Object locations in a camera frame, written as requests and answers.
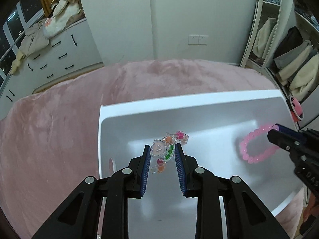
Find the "pink hair tie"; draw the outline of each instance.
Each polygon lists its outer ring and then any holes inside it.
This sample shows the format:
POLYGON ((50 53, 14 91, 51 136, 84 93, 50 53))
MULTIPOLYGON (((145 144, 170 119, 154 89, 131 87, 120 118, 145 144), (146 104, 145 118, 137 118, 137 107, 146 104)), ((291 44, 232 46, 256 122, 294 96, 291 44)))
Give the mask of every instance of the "pink hair tie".
POLYGON ((255 139, 257 136, 260 136, 264 133, 268 133, 268 131, 270 131, 271 129, 279 130, 279 127, 278 127, 278 125, 271 125, 271 124, 260 126, 254 132, 250 132, 248 135, 246 135, 244 137, 244 140, 239 144, 240 153, 242 154, 242 158, 245 161, 248 161, 249 164, 256 164, 256 163, 262 162, 262 161, 266 160, 268 157, 275 154, 277 149, 279 149, 278 146, 273 145, 273 146, 267 148, 265 150, 265 152, 263 152, 262 154, 260 154, 258 156, 249 156, 249 154, 247 152, 247 145, 250 141, 255 139))

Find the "window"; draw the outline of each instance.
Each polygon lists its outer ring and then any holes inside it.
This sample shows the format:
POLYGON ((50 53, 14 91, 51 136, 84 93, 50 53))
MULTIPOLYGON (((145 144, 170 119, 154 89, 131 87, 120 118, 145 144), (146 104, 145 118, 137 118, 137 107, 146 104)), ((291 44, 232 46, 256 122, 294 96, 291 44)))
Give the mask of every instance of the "window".
POLYGON ((0 29, 0 58, 5 54, 5 52, 10 48, 9 42, 5 37, 4 31, 0 29))
POLYGON ((24 31, 17 8, 15 8, 11 12, 10 16, 7 19, 7 24, 8 24, 13 40, 16 40, 20 36, 20 34, 24 31))
POLYGON ((43 18, 40 0, 20 0, 0 27, 0 85, 10 72, 12 61, 25 37, 25 29, 43 18))
POLYGON ((24 33, 21 35, 21 37, 17 40, 16 42, 16 45, 17 45, 17 48, 19 48, 21 46, 21 42, 22 40, 24 39, 25 35, 24 33))
POLYGON ((9 51, 8 54, 4 57, 4 59, 0 62, 0 68, 7 75, 11 69, 11 63, 16 59, 16 55, 12 50, 9 51))
POLYGON ((40 0, 20 0, 20 3, 26 22, 42 9, 40 0))

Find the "bed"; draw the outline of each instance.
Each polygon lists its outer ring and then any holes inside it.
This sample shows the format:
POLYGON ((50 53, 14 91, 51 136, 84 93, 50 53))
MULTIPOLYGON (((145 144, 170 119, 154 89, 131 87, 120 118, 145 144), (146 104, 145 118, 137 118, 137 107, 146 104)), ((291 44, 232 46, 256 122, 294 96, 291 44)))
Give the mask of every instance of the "bed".
MULTIPOLYGON (((252 69, 204 60, 116 64, 18 100, 0 121, 0 206, 29 239, 89 175, 98 177, 101 105, 184 94, 275 89, 252 69)), ((293 237, 303 192, 277 216, 293 237)))

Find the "electrical socket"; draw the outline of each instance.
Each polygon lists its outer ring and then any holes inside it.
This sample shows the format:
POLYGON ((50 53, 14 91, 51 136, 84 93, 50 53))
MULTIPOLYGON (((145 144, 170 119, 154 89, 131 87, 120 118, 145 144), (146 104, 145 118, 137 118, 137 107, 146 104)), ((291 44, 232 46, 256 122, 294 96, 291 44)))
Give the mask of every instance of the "electrical socket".
POLYGON ((207 35, 199 35, 198 45, 207 45, 208 36, 207 35))
POLYGON ((189 45, 198 45, 199 35, 189 35, 188 36, 188 44, 189 45))

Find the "hanging clothes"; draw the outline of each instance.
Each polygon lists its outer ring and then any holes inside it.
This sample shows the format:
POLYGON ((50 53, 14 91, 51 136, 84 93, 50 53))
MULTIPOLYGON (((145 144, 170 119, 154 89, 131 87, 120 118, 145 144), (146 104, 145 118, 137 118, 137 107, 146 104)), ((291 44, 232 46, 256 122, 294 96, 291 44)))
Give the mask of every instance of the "hanging clothes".
POLYGON ((269 18, 266 23, 261 27, 258 31, 256 40, 253 46, 253 53, 259 57, 264 59, 267 55, 268 50, 266 50, 266 46, 269 49, 272 37, 274 35, 274 26, 276 25, 277 19, 269 18))
POLYGON ((310 52, 312 51, 312 46, 307 46, 299 56, 295 60, 293 60, 289 65, 287 65, 285 68, 281 69, 278 72, 278 75, 280 77, 280 83, 282 85, 287 84, 287 80, 290 76, 292 76, 298 68, 301 66, 301 64, 306 60, 310 52))
POLYGON ((296 74, 289 89, 298 101, 302 101, 307 93, 318 82, 319 55, 313 56, 296 74))
POLYGON ((307 46, 311 45, 311 41, 305 40, 300 46, 295 47, 294 49, 288 51, 287 53, 277 57, 274 59, 275 64, 279 70, 285 68, 289 65, 293 60, 300 55, 302 51, 305 50, 307 46))
POLYGON ((302 36, 296 26, 290 28, 288 30, 287 36, 280 42, 278 48, 274 53, 274 58, 277 58, 290 50, 298 47, 302 44, 303 39, 302 36))
POLYGON ((276 27, 277 27, 277 24, 272 28, 272 31, 271 31, 271 33, 269 35, 269 38, 268 38, 266 46, 265 46, 265 50, 264 50, 263 55, 261 57, 262 59, 265 59, 267 54, 268 54, 268 51, 269 51, 269 48, 270 48, 270 44, 272 43, 272 39, 273 39, 273 37, 275 35, 276 27))

